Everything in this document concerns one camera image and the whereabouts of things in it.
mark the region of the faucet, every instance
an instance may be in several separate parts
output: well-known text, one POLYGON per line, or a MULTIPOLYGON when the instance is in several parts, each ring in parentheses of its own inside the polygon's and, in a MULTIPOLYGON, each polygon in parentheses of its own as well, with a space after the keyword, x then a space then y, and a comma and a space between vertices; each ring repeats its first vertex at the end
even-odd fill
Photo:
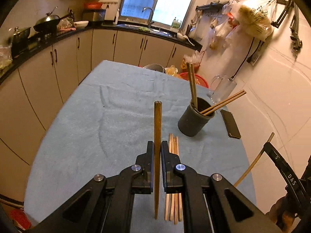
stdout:
POLYGON ((154 23, 154 21, 152 21, 152 18, 153 18, 153 14, 154 14, 154 10, 153 8, 150 8, 150 7, 145 7, 142 9, 142 13, 146 10, 146 9, 150 9, 150 14, 151 14, 151 17, 149 16, 150 19, 148 19, 147 23, 148 23, 148 28, 150 29, 151 28, 151 25, 154 23))

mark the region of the black smartphone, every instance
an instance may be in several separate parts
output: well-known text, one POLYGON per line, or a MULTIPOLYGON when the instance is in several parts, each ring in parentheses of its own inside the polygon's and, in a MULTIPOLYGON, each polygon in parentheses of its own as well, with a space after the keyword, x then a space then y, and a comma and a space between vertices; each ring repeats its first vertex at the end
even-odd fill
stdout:
POLYGON ((226 110, 221 110, 220 111, 222 118, 224 119, 227 131, 228 131, 228 136, 240 139, 241 134, 238 131, 238 126, 236 125, 236 122, 234 120, 234 117, 231 112, 226 111, 226 110))

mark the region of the transparent pitcher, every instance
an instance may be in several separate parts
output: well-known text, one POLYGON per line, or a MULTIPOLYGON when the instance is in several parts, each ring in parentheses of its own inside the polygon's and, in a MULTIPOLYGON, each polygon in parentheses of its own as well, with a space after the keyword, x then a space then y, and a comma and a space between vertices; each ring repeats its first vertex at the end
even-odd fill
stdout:
POLYGON ((230 78, 228 75, 216 75, 211 82, 211 87, 214 82, 219 81, 214 93, 211 96, 213 103, 219 103, 222 100, 228 98, 232 93, 233 89, 236 87, 237 83, 234 79, 230 78))

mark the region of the table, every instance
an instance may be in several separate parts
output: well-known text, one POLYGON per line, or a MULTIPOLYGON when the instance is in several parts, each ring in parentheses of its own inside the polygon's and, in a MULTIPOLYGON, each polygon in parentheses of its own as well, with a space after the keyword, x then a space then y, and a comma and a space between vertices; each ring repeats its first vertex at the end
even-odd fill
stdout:
MULTIPOLYGON (((210 101, 210 91, 197 86, 210 101)), ((162 101, 162 140, 179 138, 181 162, 198 173, 222 174, 234 183, 249 163, 242 141, 229 138, 220 113, 195 136, 183 135, 177 122, 191 98, 187 81, 159 72, 103 61, 64 104, 38 150, 29 176, 24 210, 36 225, 97 173, 117 175, 133 165, 153 140, 154 101, 162 101)), ((183 232, 164 221, 165 193, 160 183, 158 220, 154 196, 135 195, 131 232, 183 232)), ((251 174, 239 190, 254 204, 251 174)))

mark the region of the silver bolt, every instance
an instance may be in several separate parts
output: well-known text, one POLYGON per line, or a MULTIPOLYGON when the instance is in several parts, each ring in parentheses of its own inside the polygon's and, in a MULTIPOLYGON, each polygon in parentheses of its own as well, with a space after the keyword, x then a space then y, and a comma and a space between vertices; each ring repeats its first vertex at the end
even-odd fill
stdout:
POLYGON ((178 165, 176 166, 176 169, 179 170, 179 171, 183 171, 183 170, 186 169, 186 166, 183 165, 183 164, 178 164, 178 165))
POLYGON ((138 172, 142 167, 140 165, 132 165, 131 169, 135 172, 138 172))
POLYGON ((95 181, 97 182, 101 182, 103 179, 104 179, 104 175, 98 173, 98 174, 95 174, 94 178, 93 178, 95 181))
POLYGON ((216 181, 220 181, 222 180, 222 176, 219 173, 215 173, 213 174, 213 179, 216 181))

